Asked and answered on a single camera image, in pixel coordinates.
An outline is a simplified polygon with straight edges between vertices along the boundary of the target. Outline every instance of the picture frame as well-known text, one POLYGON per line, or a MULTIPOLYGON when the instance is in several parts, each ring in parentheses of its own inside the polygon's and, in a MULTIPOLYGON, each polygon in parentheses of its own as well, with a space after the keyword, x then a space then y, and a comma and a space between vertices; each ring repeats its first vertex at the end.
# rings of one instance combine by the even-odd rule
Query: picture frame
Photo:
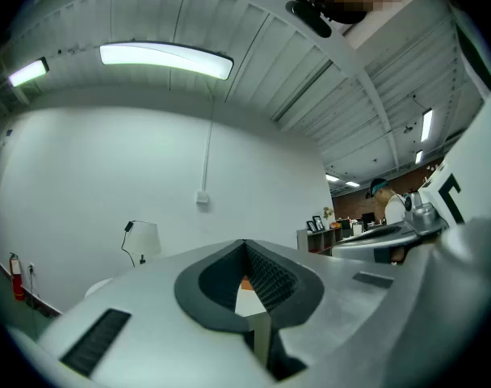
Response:
POLYGON ((325 226, 323 225, 323 221, 321 220, 321 216, 313 216, 313 224, 316 226, 317 231, 324 231, 325 226))
POLYGON ((313 221, 307 221, 307 230, 317 233, 317 227, 313 224, 313 221))

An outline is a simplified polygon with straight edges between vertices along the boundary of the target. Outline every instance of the corrugated metal ceiling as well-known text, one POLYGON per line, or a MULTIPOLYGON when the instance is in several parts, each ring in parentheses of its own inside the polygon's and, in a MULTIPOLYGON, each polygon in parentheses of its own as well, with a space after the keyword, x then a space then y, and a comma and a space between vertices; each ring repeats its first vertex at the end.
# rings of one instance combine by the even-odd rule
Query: corrugated metal ceiling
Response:
MULTIPOLYGON (((465 128, 481 98, 467 81, 455 25, 443 0, 413 0, 357 53, 387 113, 398 161, 437 151, 465 128), (434 109, 430 139, 419 144, 421 114, 434 109), (410 133, 404 133, 406 126, 410 133)), ((206 94, 302 132, 317 143, 326 170, 366 181, 395 165, 388 133, 357 77, 348 78, 294 26, 244 0, 76 0, 15 36, 3 60, 16 70, 45 56, 50 71, 26 85, 29 96, 103 84, 145 84, 206 94), (228 80, 146 65, 103 65, 112 41, 175 42, 234 60, 228 80)), ((343 190, 343 184, 335 186, 343 190)))

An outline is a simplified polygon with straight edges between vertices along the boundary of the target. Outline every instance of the ceiling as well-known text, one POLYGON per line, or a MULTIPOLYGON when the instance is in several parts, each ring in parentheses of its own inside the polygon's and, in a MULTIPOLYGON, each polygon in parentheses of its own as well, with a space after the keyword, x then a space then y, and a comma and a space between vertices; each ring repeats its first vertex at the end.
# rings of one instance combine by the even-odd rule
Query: ceiling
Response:
POLYGON ((346 38, 337 28, 346 29, 334 25, 335 40, 326 42, 285 10, 269 10, 276 0, 60 1, 28 9, 0 52, 6 73, 42 56, 50 69, 16 91, 0 77, 0 115, 76 86, 130 83, 204 95, 206 81, 216 101, 314 139, 325 169, 341 180, 330 183, 336 195, 349 191, 344 181, 363 184, 408 170, 417 150, 426 158, 444 153, 449 136, 462 132, 482 104, 443 0, 408 2, 361 44, 352 40, 362 23, 346 38), (234 66, 221 81, 165 67, 102 64, 101 44, 129 40, 195 46, 231 57, 234 66), (428 108, 432 131, 421 143, 428 108), (406 126, 412 131, 404 133, 406 126))

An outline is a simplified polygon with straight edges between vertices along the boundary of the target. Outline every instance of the red fire extinguisher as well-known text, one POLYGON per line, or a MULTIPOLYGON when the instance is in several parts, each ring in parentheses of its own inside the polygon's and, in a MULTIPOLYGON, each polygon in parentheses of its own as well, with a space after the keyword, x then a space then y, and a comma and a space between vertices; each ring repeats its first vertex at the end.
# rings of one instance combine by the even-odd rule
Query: red fire extinguisher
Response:
POLYGON ((22 286, 21 278, 21 267, 19 266, 18 256, 14 253, 10 254, 9 258, 10 266, 10 278, 12 279, 12 291, 14 292, 14 298, 17 301, 22 301, 25 299, 22 286))

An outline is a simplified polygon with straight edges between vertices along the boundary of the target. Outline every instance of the person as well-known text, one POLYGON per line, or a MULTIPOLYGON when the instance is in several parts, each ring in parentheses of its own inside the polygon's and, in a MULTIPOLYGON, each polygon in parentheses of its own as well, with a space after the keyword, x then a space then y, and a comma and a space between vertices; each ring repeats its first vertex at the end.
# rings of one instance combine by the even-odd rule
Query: person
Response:
POLYGON ((387 224, 395 224, 404 220, 404 199, 388 186, 383 178, 375 178, 371 182, 370 193, 376 202, 385 206, 385 220, 387 224))

